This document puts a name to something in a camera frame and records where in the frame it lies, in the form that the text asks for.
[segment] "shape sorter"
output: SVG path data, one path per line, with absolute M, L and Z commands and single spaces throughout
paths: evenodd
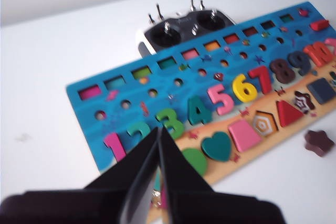
M 164 126 L 214 183 L 336 108 L 335 47 L 335 30 L 305 2 L 86 78 L 67 93 L 100 171 Z

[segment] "red triangle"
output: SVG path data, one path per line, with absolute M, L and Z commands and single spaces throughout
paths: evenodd
M 277 109 L 281 127 L 285 127 L 303 117 L 301 111 L 284 100 L 277 101 Z

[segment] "yellow number 6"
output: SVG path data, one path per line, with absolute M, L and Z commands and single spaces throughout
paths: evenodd
M 232 82 L 232 90 L 242 102 L 250 102 L 257 98 L 258 91 L 251 83 L 243 82 L 245 80 L 245 75 L 238 75 Z

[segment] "teal heart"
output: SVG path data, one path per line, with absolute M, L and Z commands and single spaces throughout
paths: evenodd
M 219 131 L 212 137 L 203 139 L 201 147 L 204 154 L 209 158 L 222 162 L 230 159 L 231 140 L 225 132 Z

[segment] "white table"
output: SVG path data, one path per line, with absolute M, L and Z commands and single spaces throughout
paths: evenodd
M 204 0 L 235 22 L 306 0 Z M 336 27 L 335 0 L 309 0 Z M 1 199 L 32 189 L 80 188 L 99 176 L 65 86 L 140 56 L 135 32 L 189 0 L 124 0 L 2 29 Z M 336 112 L 311 125 L 336 140 Z M 336 223 L 336 150 L 320 158 L 299 132 L 214 186 L 275 202 L 288 223 Z

